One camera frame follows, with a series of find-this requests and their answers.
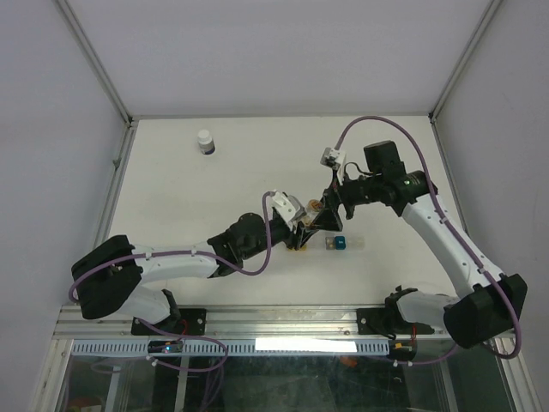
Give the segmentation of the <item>weekly pill organizer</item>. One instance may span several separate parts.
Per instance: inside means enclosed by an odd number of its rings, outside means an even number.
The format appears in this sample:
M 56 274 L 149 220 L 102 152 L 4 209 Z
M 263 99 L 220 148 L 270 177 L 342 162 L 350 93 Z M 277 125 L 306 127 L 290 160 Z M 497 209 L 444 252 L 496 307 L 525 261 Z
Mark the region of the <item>weekly pill organizer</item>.
M 292 246 L 282 243 L 292 252 L 305 251 L 361 251 L 365 248 L 365 238 L 361 236 L 347 236 L 343 234 L 321 234 L 311 236 L 301 246 Z

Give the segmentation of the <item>clear bottle gold cap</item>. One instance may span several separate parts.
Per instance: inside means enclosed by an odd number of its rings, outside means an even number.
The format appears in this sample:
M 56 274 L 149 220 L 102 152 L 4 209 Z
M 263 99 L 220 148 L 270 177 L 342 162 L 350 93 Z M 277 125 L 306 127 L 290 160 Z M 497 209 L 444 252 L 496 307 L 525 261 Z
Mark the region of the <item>clear bottle gold cap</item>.
M 316 219 L 318 214 L 323 209 L 323 203 L 316 199 L 311 199 L 305 205 L 305 214 L 302 216 L 301 221 L 306 227 L 310 227 L 312 222 Z

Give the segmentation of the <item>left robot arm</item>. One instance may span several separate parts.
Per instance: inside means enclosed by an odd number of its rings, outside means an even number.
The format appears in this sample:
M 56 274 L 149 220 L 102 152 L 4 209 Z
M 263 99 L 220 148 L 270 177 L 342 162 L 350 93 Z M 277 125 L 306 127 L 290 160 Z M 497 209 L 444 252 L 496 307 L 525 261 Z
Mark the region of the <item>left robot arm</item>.
M 224 232 L 182 249 L 137 247 L 127 235 L 115 235 L 73 264 L 69 299 L 88 320 L 119 312 L 142 318 L 161 333 L 173 332 L 180 320 L 173 295 L 153 291 L 149 283 L 257 276 L 267 269 L 276 245 L 298 250 L 317 232 L 304 218 L 286 221 L 278 210 L 247 213 Z

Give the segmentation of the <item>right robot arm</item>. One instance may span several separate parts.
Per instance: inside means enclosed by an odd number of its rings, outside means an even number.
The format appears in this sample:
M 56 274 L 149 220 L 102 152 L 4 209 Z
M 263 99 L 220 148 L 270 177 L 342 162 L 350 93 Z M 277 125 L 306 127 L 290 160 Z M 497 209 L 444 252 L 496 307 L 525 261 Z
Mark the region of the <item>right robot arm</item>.
M 455 290 L 455 295 L 446 296 L 396 288 L 384 301 L 385 328 L 403 332 L 412 324 L 427 324 L 447 330 L 462 348 L 475 347 L 513 329 L 528 291 L 526 282 L 519 275 L 504 275 L 455 227 L 436 187 L 429 185 L 424 172 L 407 172 L 394 142 L 375 143 L 364 152 L 368 173 L 350 179 L 345 152 L 324 150 L 321 163 L 332 170 L 333 178 L 312 228 L 340 231 L 340 208 L 352 219 L 356 206 L 382 203 L 424 240 Z

